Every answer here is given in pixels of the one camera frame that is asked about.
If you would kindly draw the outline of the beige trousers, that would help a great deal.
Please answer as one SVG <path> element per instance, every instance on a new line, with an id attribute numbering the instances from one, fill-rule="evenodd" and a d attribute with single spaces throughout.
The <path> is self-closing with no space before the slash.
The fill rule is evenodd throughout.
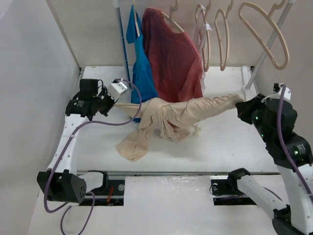
<path id="1" fill-rule="evenodd" d="M 137 117 L 140 123 L 123 141 L 116 145 L 117 152 L 125 159 L 138 161 L 148 152 L 148 146 L 155 129 L 160 130 L 163 139 L 179 142 L 189 135 L 198 135 L 198 123 L 234 109 L 243 102 L 239 94 L 228 94 L 214 98 L 196 98 L 185 102 L 170 103 L 153 98 L 141 105 L 117 103 L 115 106 L 130 117 Z"/>

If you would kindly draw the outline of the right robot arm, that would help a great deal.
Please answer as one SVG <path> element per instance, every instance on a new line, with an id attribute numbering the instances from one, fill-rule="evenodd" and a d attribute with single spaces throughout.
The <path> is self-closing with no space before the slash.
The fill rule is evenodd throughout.
<path id="1" fill-rule="evenodd" d="M 283 83 L 276 83 L 273 94 L 259 94 L 236 104 L 238 118 L 254 125 L 266 144 L 283 179 L 289 203 L 275 197 L 244 168 L 228 174 L 226 187 L 232 193 L 243 193 L 259 206 L 278 235 L 311 235 L 313 152 L 308 141 L 293 130 L 297 111 L 290 99 L 290 89 Z"/>

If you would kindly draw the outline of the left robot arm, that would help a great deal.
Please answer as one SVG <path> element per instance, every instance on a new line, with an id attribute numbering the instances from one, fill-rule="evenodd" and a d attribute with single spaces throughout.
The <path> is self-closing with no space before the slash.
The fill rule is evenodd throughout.
<path id="1" fill-rule="evenodd" d="M 109 190 L 106 172 L 77 174 L 77 150 L 83 136 L 82 127 L 94 123 L 97 112 L 107 116 L 126 90 L 127 87 L 117 80 L 108 86 L 99 86 L 97 79 L 80 80 L 79 92 L 67 104 L 65 124 L 55 155 L 47 170 L 37 175 L 45 206 L 48 201 L 80 204 L 92 190 L 98 194 Z"/>

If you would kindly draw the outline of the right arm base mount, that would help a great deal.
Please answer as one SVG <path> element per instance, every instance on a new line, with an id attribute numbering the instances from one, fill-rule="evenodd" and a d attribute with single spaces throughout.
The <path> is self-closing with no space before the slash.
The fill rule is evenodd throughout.
<path id="1" fill-rule="evenodd" d="M 256 203 L 238 190 L 237 181 L 251 173 L 245 168 L 239 168 L 229 172 L 227 175 L 210 177 L 210 193 L 213 195 L 215 206 L 256 205 Z"/>

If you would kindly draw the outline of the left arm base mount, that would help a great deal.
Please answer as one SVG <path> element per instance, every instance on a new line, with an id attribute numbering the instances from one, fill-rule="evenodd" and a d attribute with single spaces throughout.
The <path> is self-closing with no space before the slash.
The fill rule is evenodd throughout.
<path id="1" fill-rule="evenodd" d="M 110 175 L 106 171 L 88 171 L 79 175 L 87 184 L 87 192 L 93 192 L 95 206 L 123 206 L 125 176 Z"/>

